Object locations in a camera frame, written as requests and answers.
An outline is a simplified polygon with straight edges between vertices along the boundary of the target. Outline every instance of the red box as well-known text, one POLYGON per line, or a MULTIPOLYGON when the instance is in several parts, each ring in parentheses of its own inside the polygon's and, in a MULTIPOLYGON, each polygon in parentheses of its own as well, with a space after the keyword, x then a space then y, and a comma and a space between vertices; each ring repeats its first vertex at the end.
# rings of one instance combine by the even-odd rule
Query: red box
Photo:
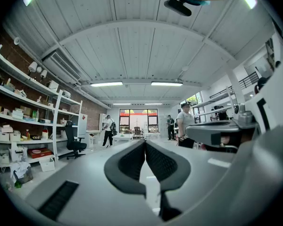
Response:
POLYGON ((27 153, 31 156, 31 158, 39 158, 43 156, 49 156, 52 155, 52 151, 49 150, 48 148, 35 148, 35 149, 28 149, 27 153), (33 153, 33 150, 40 150, 41 153, 33 153))

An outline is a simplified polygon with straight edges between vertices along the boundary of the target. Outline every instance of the black pants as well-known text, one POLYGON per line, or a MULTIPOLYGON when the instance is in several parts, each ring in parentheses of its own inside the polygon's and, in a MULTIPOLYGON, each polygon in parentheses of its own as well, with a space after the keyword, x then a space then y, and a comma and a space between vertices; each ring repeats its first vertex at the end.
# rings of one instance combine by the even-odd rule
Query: black pants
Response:
POLYGON ((183 141, 180 141, 178 139, 178 145, 179 146, 183 146, 183 147, 188 147, 188 148, 192 148, 193 149, 193 145, 194 145, 194 140, 190 139, 190 138, 186 138, 183 141))
POLYGON ((174 127, 173 126, 168 127, 169 140, 171 140, 171 133, 172 133, 172 139, 174 139, 174 127))
POLYGON ((112 145, 112 131, 105 131, 103 146, 106 145, 106 142, 107 142, 108 137, 109 137, 110 145, 112 145))

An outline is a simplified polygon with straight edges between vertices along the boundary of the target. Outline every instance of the white shelf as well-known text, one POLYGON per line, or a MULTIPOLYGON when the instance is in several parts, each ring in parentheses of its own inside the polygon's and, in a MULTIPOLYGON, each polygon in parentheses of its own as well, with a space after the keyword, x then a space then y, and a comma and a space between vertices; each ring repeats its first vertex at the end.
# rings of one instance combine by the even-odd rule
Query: white shelf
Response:
POLYGON ((200 103, 200 104, 198 104, 198 105, 193 105, 193 106, 191 106, 191 108, 203 107, 203 106, 209 105, 209 104, 211 104, 211 103, 217 102, 217 101, 219 101, 219 100, 222 100, 222 99, 224 99, 224 98, 227 98, 227 97, 228 97, 228 93, 227 93, 227 91, 226 91, 226 92, 222 93, 221 95, 219 95, 219 96, 217 96, 217 97, 215 97, 215 98, 210 99, 209 101, 202 102, 202 103, 200 103))
MULTIPOLYGON (((54 155, 48 155, 48 156, 43 156, 43 157, 39 157, 39 158, 30 158, 28 157, 26 162, 27 163, 34 163, 34 162, 38 162, 41 158, 53 158, 54 155)), ((12 164, 15 164, 15 162, 11 162, 10 164, 1 164, 0 163, 0 168, 5 168, 5 167, 10 167, 12 164)))
POLYGON ((227 107, 224 107, 224 108, 221 108, 221 109, 218 109, 218 110, 213 110, 213 111, 210 111, 210 112, 205 112, 205 113, 199 113, 199 114, 196 114, 194 116, 202 116, 202 115, 208 115, 208 114, 213 114, 213 113, 216 113, 216 112, 220 112, 220 111, 226 111, 227 109, 231 108, 232 106, 229 105, 227 107))
POLYGON ((69 111, 58 110, 58 112, 61 113, 61 114, 66 114, 66 115, 79 116, 79 114, 76 114, 76 113, 73 113, 73 112, 69 112, 69 111))
MULTIPOLYGON (((13 118, 10 115, 4 115, 4 114, 1 114, 1 113, 0 113, 0 117, 7 119, 7 120, 18 121, 18 122, 27 123, 27 124, 34 124, 34 125, 40 125, 40 126, 53 126, 53 124, 51 124, 51 123, 41 123, 41 122, 37 122, 37 121, 25 121, 25 120, 16 119, 16 118, 13 118)), ((57 124, 57 127, 64 127, 64 125, 57 124)))
MULTIPOLYGON (((57 138, 57 142, 67 141, 67 138, 57 138)), ((29 141, 17 141, 17 144, 43 144, 43 143, 52 143, 53 140, 29 140, 29 141)), ((11 144, 11 141, 0 141, 2 144, 11 144)))
MULTIPOLYGON (((25 85, 33 88, 34 90, 37 90, 47 96, 55 96, 58 97, 58 92, 52 91, 45 85, 42 85, 38 81, 34 80, 27 74, 25 74, 23 71, 19 70, 17 67, 15 67, 12 63, 10 63, 6 58, 3 57, 3 55, 0 54, 0 68, 5 71, 10 76, 14 77, 15 79, 19 80, 20 82, 24 83, 25 85)), ((62 96, 61 102, 67 103, 67 104, 77 104, 80 105, 81 103, 74 101, 70 98, 62 96)))
POLYGON ((30 105, 34 105, 34 106, 39 107, 39 108, 45 108, 45 109, 49 109, 49 110, 54 110, 53 107, 50 107, 48 105, 43 105, 43 104, 40 104, 40 103, 38 103, 36 101, 30 100, 28 98, 25 98, 25 97, 23 97, 21 95, 18 95, 16 93, 14 93, 14 92, 4 88, 1 85, 0 85, 0 93, 4 94, 6 96, 12 97, 12 98, 14 98, 16 100, 24 101, 25 103, 28 103, 30 105))
POLYGON ((65 155, 67 153, 72 153, 73 151, 72 150, 68 150, 66 147, 57 147, 57 152, 58 152, 58 156, 62 156, 62 155, 65 155))

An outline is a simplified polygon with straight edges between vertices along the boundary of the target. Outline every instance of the bottle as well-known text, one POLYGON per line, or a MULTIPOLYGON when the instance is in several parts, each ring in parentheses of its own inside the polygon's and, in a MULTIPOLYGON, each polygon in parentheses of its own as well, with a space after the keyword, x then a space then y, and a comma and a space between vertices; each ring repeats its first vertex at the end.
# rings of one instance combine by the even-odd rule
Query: bottle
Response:
POLYGON ((39 109, 37 110, 37 112, 36 112, 36 116, 35 116, 35 121, 38 121, 39 120, 39 109))
POLYGON ((27 137, 27 140, 30 140, 29 129, 26 129, 26 137, 27 137))

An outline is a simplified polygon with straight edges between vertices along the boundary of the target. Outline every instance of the black office chair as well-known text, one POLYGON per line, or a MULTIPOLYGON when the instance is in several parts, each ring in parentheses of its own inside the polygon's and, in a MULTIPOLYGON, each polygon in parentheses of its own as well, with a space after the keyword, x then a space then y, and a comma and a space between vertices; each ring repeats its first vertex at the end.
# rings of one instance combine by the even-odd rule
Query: black office chair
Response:
POLYGON ((65 126, 65 132, 66 132, 66 136, 67 136, 67 149, 74 151, 74 154, 68 156, 67 160, 70 157, 77 158, 77 157, 85 155, 85 154, 79 154, 79 152, 86 149, 87 144, 81 143, 81 140, 83 139, 83 137, 78 137, 78 139, 80 139, 80 141, 75 141, 74 131, 73 131, 73 128, 72 128, 72 122, 71 121, 67 121, 66 126, 65 126))

